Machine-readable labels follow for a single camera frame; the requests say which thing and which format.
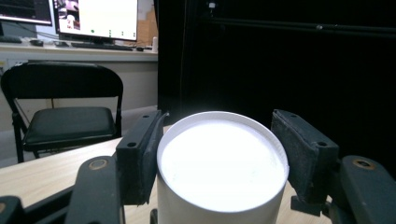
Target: glowing white surface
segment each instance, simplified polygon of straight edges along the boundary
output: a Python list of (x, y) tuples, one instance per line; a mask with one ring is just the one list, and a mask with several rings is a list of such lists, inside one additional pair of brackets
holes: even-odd
[(161, 169), (181, 198), (219, 212), (260, 206), (286, 179), (271, 142), (246, 125), (220, 119), (197, 122), (170, 141)]

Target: chair backrest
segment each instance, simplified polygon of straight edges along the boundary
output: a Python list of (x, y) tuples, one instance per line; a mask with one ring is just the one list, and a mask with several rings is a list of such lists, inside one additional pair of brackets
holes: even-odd
[(22, 63), (8, 69), (1, 88), (13, 113), (15, 99), (118, 97), (116, 126), (120, 131), (123, 84), (112, 70), (93, 63)]

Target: white cylindrical container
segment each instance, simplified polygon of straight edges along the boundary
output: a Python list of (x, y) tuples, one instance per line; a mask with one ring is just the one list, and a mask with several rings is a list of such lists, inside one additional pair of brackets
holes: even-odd
[(276, 223), (288, 160), (259, 122), (221, 111), (186, 117), (165, 133), (157, 160), (159, 224)]

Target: wooden table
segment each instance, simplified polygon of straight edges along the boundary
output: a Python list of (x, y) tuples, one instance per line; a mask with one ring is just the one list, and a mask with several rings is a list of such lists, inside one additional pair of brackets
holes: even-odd
[[(86, 160), (98, 156), (111, 156), (119, 139), (83, 147), (57, 155), (28, 161), (0, 169), (0, 196), (16, 195), (24, 207), (74, 185), (78, 168)], [(314, 217), (290, 210), (290, 197), (294, 189), (287, 184), (280, 205), (277, 223), (330, 224), (325, 217)], [(126, 223), (149, 224), (149, 213), (157, 208), (157, 188), (151, 192), (150, 203), (125, 206)]]

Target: computer monitor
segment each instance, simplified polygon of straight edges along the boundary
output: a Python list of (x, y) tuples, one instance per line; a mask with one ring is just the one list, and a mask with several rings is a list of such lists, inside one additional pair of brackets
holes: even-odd
[[(49, 0), (0, 0), (0, 22), (51, 26)], [(0, 23), (0, 35), (4, 35)]]
[(95, 44), (136, 41), (137, 0), (53, 0), (60, 39)]

